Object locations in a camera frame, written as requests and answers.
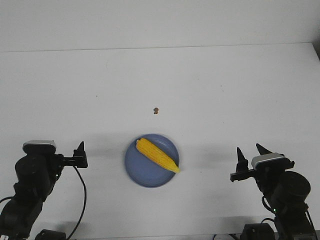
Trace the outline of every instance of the small crumb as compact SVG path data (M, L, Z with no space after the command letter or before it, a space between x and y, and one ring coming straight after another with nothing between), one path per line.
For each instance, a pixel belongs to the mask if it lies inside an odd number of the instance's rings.
M153 114L158 114L158 113L159 113L159 108L155 107L155 108L153 109L153 111L154 111Z

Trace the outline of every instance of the wire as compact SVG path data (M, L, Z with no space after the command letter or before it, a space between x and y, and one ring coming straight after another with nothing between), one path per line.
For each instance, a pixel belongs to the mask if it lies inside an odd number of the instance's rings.
M257 232L257 238L258 239L260 239L260 228L261 228L261 225L264 223L264 221L267 221L267 220L275 223L275 220L273 220L272 218L269 218L269 217L264 218L259 224L259 228L258 228L258 232Z
M265 196L263 196L262 199L261 199L263 206L264 206L268 211L270 211L271 213L275 214L274 211L272 211L271 207L269 207L269 206L266 204L265 199L266 199Z
M0 200L0 203L2 203L3 201L5 201L5 200L9 200L9 199L13 199L14 197L13 196L7 196L7 197L5 197L5 198L2 198L1 200Z
M234 240L239 240L239 238L237 238L235 234L230 233L229 236L231 236Z
M306 214L308 215L308 218L309 218L309 221L310 221L311 227L312 227L312 229L313 229L313 231L314 231L315 239L316 239L316 240L318 240L317 232L316 232L316 230L315 230L314 223L312 222L312 219L311 219L311 216L310 216L310 213L309 213L309 211L308 211L308 210L306 211Z
M75 225L73 231L70 233L70 235L66 238L66 240L69 240L72 235L75 233L75 231L77 230L81 220L82 220L82 217L84 216L84 213L85 213L85 209L86 209L86 204L87 204L87 187L86 187L86 184L83 180L83 178L81 177L80 175L80 172L78 171L78 169L73 166L74 170L76 171L76 173L78 174L81 182L82 182L82 185L83 185L83 191L84 191L84 199L83 199L83 209L82 209L82 212L81 212L81 215L80 215L80 218L79 218L79 221L77 222L77 224Z

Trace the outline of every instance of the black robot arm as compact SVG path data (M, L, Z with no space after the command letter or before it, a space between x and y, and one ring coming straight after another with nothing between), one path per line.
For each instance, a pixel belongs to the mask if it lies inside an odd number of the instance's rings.
M250 170L248 161L240 149L237 149L238 164L236 172L231 173L230 180L240 181L250 177L255 179L259 190L263 193L263 205L275 214L274 224L280 240L317 239L314 227L306 215L308 205L305 199L311 191L310 183L299 173L286 171L293 168L295 163L283 154L271 152L259 144L256 144L256 147L260 156L252 159L253 168ZM261 226L261 224L250 224L251 228ZM263 230L259 229L259 236L248 237L247 231L244 230L241 239L264 239L263 235Z
M26 239L40 214L43 202L52 192L65 166L87 168L84 142L74 150L73 157L55 154L54 141L33 140L23 145L26 156L15 164L18 182L15 195L0 215L0 236L9 240Z

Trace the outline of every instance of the white table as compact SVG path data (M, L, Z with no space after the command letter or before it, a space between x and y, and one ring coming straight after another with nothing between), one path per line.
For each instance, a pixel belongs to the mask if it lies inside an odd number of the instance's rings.
M319 92L309 43L0 53L1 196L13 194L24 142L55 140L71 156L84 141L88 203L75 238L240 233L270 217L254 179L230 182L236 147L251 160L258 142L310 181L319 229ZM159 188L124 169L126 147L145 133L167 136L180 154L181 173ZM66 167L31 237L68 234L82 202Z

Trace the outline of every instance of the blue plate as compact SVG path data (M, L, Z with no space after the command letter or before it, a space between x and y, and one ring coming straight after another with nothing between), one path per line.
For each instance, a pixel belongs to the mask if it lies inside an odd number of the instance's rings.
M136 138L125 153L124 165L130 178L137 184L156 188L169 182L175 175L164 169L136 149L136 141L145 138L164 151L179 166L179 154L175 145L166 137L158 134L146 134Z

